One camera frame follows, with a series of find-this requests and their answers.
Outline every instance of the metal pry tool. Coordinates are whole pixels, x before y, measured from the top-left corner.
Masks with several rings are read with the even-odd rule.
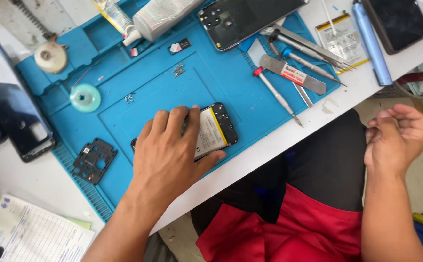
[[[263,55],[260,60],[260,66],[266,68],[276,74],[279,74],[296,84],[299,84],[308,90],[311,90],[319,95],[326,93],[326,84],[320,80],[303,73],[296,68],[291,67],[284,61],[278,61],[268,55]]]
[[[345,66],[348,66],[348,67],[355,68],[355,67],[349,65],[344,60],[344,58],[338,57],[337,55],[331,53],[330,51],[328,51],[324,48],[322,48],[321,46],[308,41],[307,39],[301,37],[300,35],[298,35],[296,33],[290,32],[289,30],[287,30],[284,27],[279,26],[278,24],[273,24],[272,27],[274,29],[278,29],[280,31],[280,33],[282,33],[283,35],[285,35],[285,36],[295,40],[296,42],[298,42],[298,43],[312,49],[313,51],[317,52],[320,56],[322,56],[329,63],[337,64],[337,67],[345,68]]]
[[[270,81],[268,81],[268,79],[263,75],[263,68],[262,67],[259,67],[255,71],[253,71],[253,76],[257,76],[257,77],[259,77],[263,81],[263,83],[273,93],[274,97],[279,102],[279,104],[281,104],[284,107],[284,109],[287,110],[287,112],[289,112],[289,114],[294,118],[294,120],[296,121],[296,123],[303,128],[302,123],[300,122],[300,120],[298,119],[298,117],[294,114],[294,111],[292,111],[290,109],[289,104],[287,104],[287,102],[284,99],[284,97],[281,94],[279,94],[278,91],[276,91],[276,89],[273,87],[273,85],[270,83]]]
[[[294,54],[292,52],[292,49],[290,49],[289,47],[287,47],[286,49],[284,49],[284,51],[282,52],[282,56],[284,58],[286,58],[286,59],[288,57],[290,57],[290,58],[294,59],[295,61],[301,63],[302,65],[310,68],[311,70],[313,70],[314,72],[318,73],[319,75],[322,75],[322,76],[324,76],[324,77],[326,77],[326,78],[328,78],[330,80],[333,80],[333,81],[335,81],[335,82],[337,82],[337,83],[339,83],[339,84],[341,84],[341,85],[343,85],[345,87],[348,87],[345,84],[343,84],[341,81],[337,80],[334,76],[332,76],[330,73],[328,73],[323,68],[321,68],[321,67],[319,67],[317,65],[314,65],[314,64],[308,62],[307,60],[303,59],[302,57],[299,57],[298,55]]]

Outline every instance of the right hand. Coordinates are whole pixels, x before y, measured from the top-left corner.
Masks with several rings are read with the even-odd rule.
[[[414,107],[396,104],[381,110],[368,124],[379,127],[366,131],[371,138],[365,152],[368,174],[387,178],[397,175],[405,180],[408,167],[423,152],[423,114]]]

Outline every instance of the red cloth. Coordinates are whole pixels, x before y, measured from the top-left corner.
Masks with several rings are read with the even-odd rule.
[[[360,261],[361,222],[287,184],[275,224],[223,203],[196,245],[206,261]]]

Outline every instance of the left hand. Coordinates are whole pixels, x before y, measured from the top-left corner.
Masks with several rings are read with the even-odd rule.
[[[188,121],[182,133],[185,117]],[[184,193],[209,171],[224,151],[214,151],[194,162],[195,147],[200,130],[200,108],[173,108],[170,113],[160,110],[142,129],[134,154],[134,177],[128,194],[139,196],[146,205],[166,210],[170,203]]]

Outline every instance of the notepad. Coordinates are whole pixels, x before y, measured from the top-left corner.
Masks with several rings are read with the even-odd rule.
[[[0,261],[78,262],[94,232],[5,194],[0,199]]]

